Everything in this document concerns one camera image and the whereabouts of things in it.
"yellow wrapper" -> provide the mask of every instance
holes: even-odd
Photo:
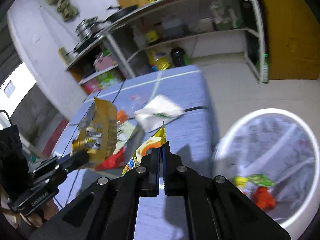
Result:
[[[150,148],[159,148],[167,141],[164,126],[161,127],[153,136],[146,140],[133,154],[128,164],[122,171],[122,176],[129,170],[140,166],[141,158],[147,154],[147,150]]]
[[[80,169],[93,168],[110,157],[117,143],[117,108],[106,100],[94,98],[95,114],[90,125],[81,128],[79,136],[72,142],[72,152],[86,150],[89,162]]]

